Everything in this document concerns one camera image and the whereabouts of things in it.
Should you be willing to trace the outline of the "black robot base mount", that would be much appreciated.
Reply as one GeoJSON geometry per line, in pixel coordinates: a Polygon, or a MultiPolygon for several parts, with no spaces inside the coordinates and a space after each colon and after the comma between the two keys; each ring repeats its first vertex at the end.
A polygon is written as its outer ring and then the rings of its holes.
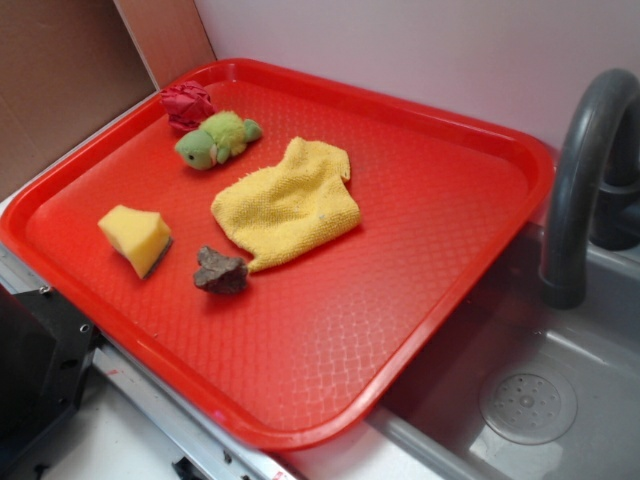
{"type": "Polygon", "coordinates": [[[57,291],[1,290],[1,450],[31,444],[78,410],[98,330],[57,291]]]}

